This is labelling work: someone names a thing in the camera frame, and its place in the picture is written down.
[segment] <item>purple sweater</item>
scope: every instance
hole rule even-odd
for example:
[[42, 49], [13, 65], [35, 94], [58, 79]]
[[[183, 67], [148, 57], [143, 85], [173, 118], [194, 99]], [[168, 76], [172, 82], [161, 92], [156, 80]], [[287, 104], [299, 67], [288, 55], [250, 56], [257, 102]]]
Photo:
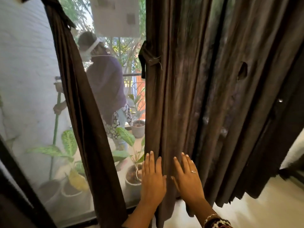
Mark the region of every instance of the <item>purple sweater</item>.
[[123, 69], [119, 61], [110, 55], [94, 57], [92, 61], [87, 70], [89, 84], [102, 118], [111, 125], [113, 113], [127, 102]]

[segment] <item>beige floor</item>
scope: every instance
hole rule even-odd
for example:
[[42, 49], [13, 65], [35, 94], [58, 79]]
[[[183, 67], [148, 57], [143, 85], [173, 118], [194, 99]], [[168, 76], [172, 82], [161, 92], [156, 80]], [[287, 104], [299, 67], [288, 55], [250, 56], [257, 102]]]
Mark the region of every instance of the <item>beige floor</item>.
[[[234, 228], [303, 227], [304, 189], [296, 180], [272, 178], [258, 199], [245, 195], [215, 211], [230, 220]], [[185, 203], [175, 204], [172, 217], [164, 228], [200, 228], [197, 219], [187, 215]]]

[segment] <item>forearm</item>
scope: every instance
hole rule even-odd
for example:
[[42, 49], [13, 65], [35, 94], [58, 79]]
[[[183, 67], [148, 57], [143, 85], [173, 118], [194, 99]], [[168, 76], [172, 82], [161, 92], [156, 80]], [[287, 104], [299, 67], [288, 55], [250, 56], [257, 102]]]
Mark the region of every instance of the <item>forearm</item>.
[[202, 227], [204, 227], [204, 223], [209, 216], [212, 214], [217, 215], [206, 199], [197, 200], [193, 205], [189, 206], [194, 211], [194, 214]]
[[155, 211], [156, 208], [140, 201], [122, 226], [126, 228], [148, 228]]

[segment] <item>soil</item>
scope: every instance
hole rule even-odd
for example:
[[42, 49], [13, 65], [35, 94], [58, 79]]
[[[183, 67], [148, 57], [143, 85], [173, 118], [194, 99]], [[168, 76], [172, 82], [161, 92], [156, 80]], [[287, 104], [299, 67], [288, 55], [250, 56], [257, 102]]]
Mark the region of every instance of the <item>soil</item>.
[[133, 123], [133, 127], [142, 127], [142, 126], [144, 126], [145, 124], [144, 123], [142, 123], [142, 122], [134, 122]]
[[66, 182], [66, 184], [64, 185], [64, 192], [66, 193], [66, 195], [75, 195], [78, 194], [80, 191], [75, 189], [69, 181]]
[[60, 187], [58, 181], [48, 181], [42, 184], [38, 189], [38, 195], [42, 202], [47, 202], [52, 196], [56, 194]]
[[[142, 165], [139, 164], [138, 165], [138, 173], [137, 176], [139, 177], [139, 179], [141, 179], [141, 169], [142, 169]], [[132, 166], [132, 168], [130, 168], [126, 174], [126, 179], [129, 183], [131, 184], [140, 184], [141, 181], [139, 181], [136, 177], [136, 167]]]

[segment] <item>yellow leaf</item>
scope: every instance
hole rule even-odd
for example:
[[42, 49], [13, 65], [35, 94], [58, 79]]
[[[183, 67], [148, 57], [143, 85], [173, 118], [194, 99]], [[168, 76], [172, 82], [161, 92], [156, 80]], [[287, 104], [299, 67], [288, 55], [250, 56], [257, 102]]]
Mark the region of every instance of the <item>yellow leaf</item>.
[[79, 191], [87, 191], [89, 189], [89, 185], [85, 177], [81, 176], [75, 169], [71, 169], [69, 181], [70, 184]]

